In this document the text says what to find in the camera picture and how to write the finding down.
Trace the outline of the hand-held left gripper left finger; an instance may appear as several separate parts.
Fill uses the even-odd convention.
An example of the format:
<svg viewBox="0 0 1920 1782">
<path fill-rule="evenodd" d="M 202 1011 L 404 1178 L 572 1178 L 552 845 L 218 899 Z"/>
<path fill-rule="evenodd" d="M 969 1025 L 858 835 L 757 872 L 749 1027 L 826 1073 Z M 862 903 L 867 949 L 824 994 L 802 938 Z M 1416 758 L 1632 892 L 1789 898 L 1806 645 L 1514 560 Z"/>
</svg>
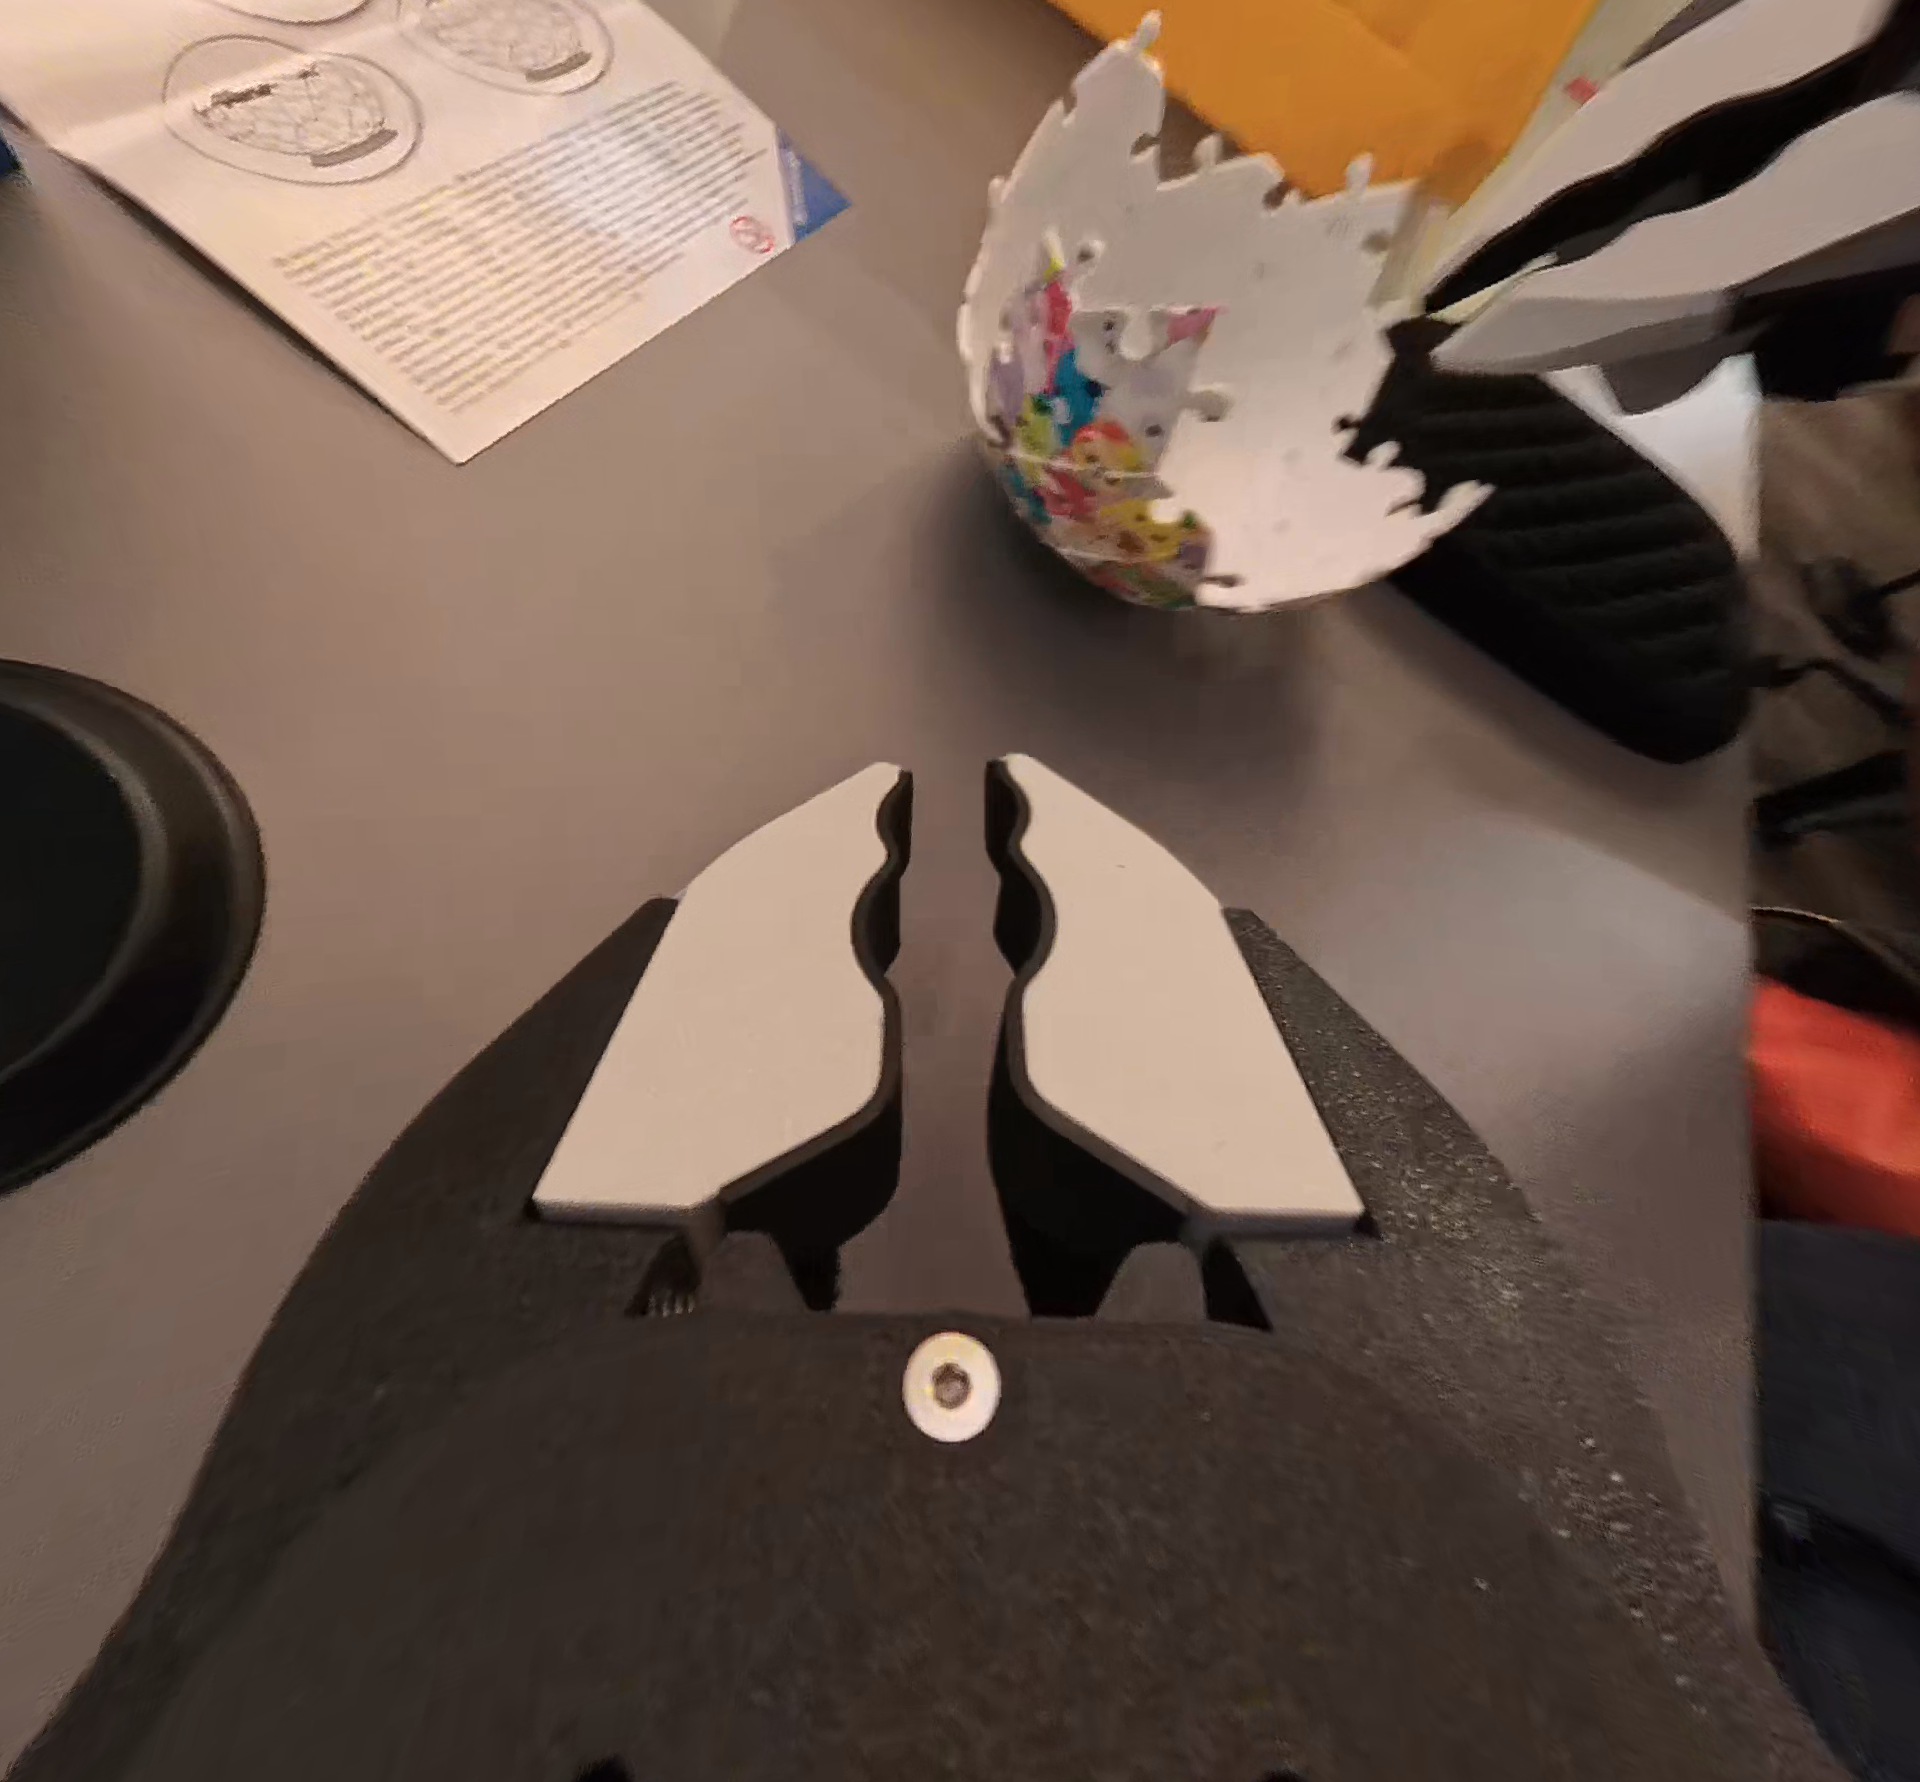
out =
<svg viewBox="0 0 1920 1782">
<path fill-rule="evenodd" d="M 532 1191 L 544 1222 L 712 1235 L 900 1098 L 900 876 L 911 778 L 875 761 L 675 898 Z"/>
</svg>

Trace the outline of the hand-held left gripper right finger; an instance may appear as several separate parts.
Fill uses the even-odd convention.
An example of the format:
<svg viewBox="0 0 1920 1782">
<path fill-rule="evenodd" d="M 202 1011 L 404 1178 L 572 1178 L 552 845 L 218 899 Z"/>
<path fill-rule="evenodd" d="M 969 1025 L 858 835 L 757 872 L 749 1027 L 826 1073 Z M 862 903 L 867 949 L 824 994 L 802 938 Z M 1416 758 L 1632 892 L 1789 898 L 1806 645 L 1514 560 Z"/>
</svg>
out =
<svg viewBox="0 0 1920 1782">
<path fill-rule="evenodd" d="M 1341 1240 L 1366 1205 L 1229 914 L 1034 755 L 990 763 L 1002 1053 L 1020 1197 L 1085 1240 Z"/>
</svg>

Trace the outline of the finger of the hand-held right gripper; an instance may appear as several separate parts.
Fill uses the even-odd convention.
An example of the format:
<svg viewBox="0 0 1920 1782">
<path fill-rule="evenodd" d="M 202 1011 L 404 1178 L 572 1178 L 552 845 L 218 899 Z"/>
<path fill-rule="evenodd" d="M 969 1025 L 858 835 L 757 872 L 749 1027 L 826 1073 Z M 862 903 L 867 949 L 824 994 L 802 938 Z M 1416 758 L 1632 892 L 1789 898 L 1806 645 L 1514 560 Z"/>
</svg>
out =
<svg viewBox="0 0 1920 1782">
<path fill-rule="evenodd" d="M 1818 91 L 1803 116 L 1912 89 L 1912 0 L 1695 0 L 1588 103 L 1611 91 L 1627 129 L 1655 129 L 1789 87 Z"/>
<path fill-rule="evenodd" d="M 1707 373 L 1786 315 L 1917 274 L 1919 103 L 1814 87 L 1627 129 L 1605 91 L 1512 174 L 1432 284 L 1487 296 L 1444 373 Z"/>
</svg>

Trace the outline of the partly built puzzle ball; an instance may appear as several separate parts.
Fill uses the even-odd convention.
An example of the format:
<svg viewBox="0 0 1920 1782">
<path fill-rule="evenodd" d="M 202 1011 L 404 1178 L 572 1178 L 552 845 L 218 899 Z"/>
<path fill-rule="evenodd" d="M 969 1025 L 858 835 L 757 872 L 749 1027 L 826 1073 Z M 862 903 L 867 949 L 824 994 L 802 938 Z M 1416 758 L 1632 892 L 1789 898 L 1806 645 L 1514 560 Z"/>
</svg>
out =
<svg viewBox="0 0 1920 1782">
<path fill-rule="evenodd" d="M 1074 76 L 990 187 L 958 351 L 1014 518 L 1145 609 L 1268 615 L 1404 568 L 1492 487 L 1426 499 L 1357 444 L 1403 315 L 1381 279 L 1408 210 L 1356 160 L 1330 194 L 1202 138 L 1163 162 L 1163 19 Z"/>
</svg>

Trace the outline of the black round desk grommet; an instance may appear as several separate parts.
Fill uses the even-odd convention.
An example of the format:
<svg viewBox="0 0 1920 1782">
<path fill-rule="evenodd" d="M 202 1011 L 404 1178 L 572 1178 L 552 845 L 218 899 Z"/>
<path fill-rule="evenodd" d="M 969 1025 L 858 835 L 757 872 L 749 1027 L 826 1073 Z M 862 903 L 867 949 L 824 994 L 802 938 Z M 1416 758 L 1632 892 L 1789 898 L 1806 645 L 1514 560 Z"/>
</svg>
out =
<svg viewBox="0 0 1920 1782">
<path fill-rule="evenodd" d="M 214 752 L 154 704 L 3 666 L 3 1191 L 193 1058 L 253 960 L 268 871 Z"/>
</svg>

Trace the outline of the orange fabric item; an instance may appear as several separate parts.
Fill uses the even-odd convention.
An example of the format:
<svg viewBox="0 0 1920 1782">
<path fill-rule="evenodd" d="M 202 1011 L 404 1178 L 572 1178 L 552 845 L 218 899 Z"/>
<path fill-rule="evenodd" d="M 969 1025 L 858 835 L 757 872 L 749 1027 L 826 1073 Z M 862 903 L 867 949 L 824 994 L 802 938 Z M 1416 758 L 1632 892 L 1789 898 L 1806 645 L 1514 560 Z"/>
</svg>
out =
<svg viewBox="0 0 1920 1782">
<path fill-rule="evenodd" d="M 1747 1089 L 1764 1214 L 1919 1239 L 1917 1027 L 1763 979 Z"/>
</svg>

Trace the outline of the person's dark blue clothing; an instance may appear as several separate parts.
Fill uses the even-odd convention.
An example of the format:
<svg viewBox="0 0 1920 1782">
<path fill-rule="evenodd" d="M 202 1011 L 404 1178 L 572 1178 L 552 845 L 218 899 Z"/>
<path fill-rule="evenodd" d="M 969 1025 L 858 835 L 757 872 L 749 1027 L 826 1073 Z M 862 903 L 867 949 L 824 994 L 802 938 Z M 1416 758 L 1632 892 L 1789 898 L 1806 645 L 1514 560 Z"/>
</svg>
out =
<svg viewBox="0 0 1920 1782">
<path fill-rule="evenodd" d="M 1759 1226 L 1759 1606 L 1858 1778 L 1919 1773 L 1919 1245 Z"/>
</svg>

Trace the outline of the white instruction leaflet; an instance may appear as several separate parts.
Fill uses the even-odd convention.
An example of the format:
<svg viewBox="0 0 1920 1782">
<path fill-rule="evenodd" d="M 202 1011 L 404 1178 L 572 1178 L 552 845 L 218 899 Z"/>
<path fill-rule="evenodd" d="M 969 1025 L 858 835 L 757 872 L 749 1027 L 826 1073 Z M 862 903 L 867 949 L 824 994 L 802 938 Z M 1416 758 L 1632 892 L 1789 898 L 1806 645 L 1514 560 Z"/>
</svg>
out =
<svg viewBox="0 0 1920 1782">
<path fill-rule="evenodd" d="M 640 0 L 4 0 L 4 110 L 454 465 L 845 194 Z"/>
</svg>

